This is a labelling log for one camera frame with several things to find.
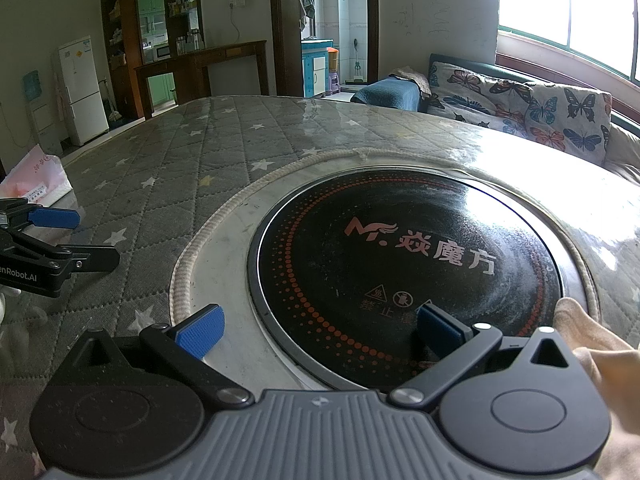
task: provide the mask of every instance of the round black cooktop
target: round black cooktop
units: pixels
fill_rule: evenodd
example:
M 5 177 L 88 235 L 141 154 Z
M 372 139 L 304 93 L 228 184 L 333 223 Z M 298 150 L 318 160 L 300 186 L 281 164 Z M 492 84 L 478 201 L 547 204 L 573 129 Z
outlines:
M 415 329 L 423 303 L 527 336 L 561 297 L 551 254 L 513 208 L 412 169 L 292 193 L 258 229 L 248 270 L 258 312 L 296 361 L 333 386 L 383 392 L 436 360 Z

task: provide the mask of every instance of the door frame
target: door frame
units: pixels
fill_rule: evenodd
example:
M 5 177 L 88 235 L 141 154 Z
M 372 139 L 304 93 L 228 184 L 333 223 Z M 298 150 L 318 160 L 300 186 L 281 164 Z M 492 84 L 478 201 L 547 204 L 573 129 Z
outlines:
M 273 62 L 278 95 L 304 97 L 300 0 L 271 0 Z M 367 0 L 367 83 L 378 80 L 380 0 Z

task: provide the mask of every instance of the refrigerator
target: refrigerator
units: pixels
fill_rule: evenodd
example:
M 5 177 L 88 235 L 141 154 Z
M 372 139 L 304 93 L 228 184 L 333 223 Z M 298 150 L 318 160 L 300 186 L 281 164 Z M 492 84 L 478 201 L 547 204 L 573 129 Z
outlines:
M 109 129 L 95 73 L 91 37 L 60 46 L 54 54 L 54 65 L 62 85 L 69 137 L 76 146 L 82 146 Z

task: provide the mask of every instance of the electrical cord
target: electrical cord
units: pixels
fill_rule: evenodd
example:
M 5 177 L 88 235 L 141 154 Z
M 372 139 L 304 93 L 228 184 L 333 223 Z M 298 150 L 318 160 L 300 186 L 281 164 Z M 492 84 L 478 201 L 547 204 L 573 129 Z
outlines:
M 2 112 L 2 120 L 4 121 L 4 126 L 6 126 L 6 129 L 9 131 L 9 135 L 11 136 L 11 140 L 14 142 L 14 144 L 16 146 L 18 146 L 18 148 L 26 148 L 29 145 L 29 141 L 27 140 L 27 142 L 25 144 L 18 144 L 18 142 L 16 142 L 15 137 L 14 137 L 14 133 L 11 131 L 11 128 L 9 127 L 9 123 L 6 121 L 6 115 L 4 114 L 4 108 L 2 108 L 2 101 L 0 101 L 0 112 Z
M 234 6 L 233 6 L 233 4 L 229 4 L 229 18 L 231 19 L 231 25 L 234 26 L 234 29 L 238 33 L 238 37 L 234 41 L 234 43 L 237 43 L 238 41 L 240 41 L 240 29 L 237 28 L 236 24 L 234 23 Z

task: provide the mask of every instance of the wooden console table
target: wooden console table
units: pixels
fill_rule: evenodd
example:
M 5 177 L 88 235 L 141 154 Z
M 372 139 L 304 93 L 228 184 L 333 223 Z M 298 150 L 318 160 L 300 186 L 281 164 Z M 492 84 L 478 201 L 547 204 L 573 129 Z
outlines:
M 176 102 L 181 105 L 194 99 L 211 97 L 209 70 L 207 67 L 210 64 L 221 63 L 238 57 L 255 56 L 258 79 L 260 81 L 260 94 L 269 95 L 265 44 L 266 40 L 261 40 L 216 46 L 195 50 L 182 56 L 170 57 L 138 67 L 136 75 L 145 118 L 150 119 L 154 110 L 146 81 L 147 78 L 173 73 Z

